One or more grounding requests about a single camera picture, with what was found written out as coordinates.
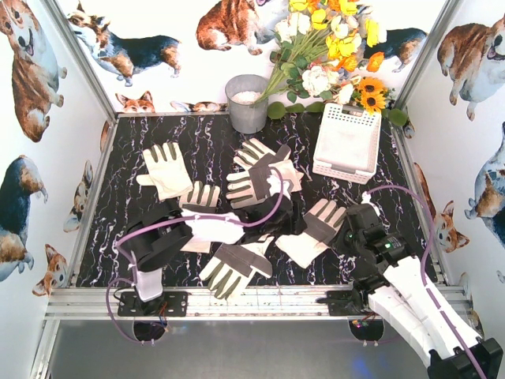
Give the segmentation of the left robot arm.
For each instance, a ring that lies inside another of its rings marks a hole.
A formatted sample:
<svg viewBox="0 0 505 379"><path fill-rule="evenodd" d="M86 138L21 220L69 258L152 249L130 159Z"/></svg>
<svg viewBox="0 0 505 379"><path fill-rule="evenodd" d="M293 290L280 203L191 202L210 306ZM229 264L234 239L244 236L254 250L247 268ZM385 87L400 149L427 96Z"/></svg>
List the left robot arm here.
<svg viewBox="0 0 505 379"><path fill-rule="evenodd" d="M148 302L161 296L163 267L178 253L217 242L200 278L217 299L227 300L240 294L255 274L272 277L267 248L275 238L300 235L306 227L300 204L283 195L221 214L213 207L164 201L127 227L118 250L129 254L136 292Z"/></svg>

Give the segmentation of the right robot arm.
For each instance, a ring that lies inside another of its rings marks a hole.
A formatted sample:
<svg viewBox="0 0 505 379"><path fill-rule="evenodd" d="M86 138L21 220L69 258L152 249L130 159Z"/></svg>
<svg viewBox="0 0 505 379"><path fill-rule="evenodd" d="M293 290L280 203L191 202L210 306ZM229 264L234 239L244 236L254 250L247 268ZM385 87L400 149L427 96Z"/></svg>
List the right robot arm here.
<svg viewBox="0 0 505 379"><path fill-rule="evenodd" d="M337 224L337 246L357 259L355 305L381 316L413 348L430 378L498 376L503 348L460 317L407 240L386 232L371 205L351 206Z"/></svg>

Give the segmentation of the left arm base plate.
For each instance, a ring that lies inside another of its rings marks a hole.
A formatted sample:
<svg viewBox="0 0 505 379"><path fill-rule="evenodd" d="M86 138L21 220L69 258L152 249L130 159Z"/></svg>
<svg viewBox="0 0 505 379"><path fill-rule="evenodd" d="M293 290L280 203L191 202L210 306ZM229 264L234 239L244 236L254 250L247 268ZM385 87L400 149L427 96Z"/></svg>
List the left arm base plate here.
<svg viewBox="0 0 505 379"><path fill-rule="evenodd" d="M118 300L119 317L184 317L188 306L189 293L167 291L152 300L142 302L135 291L114 295Z"/></svg>

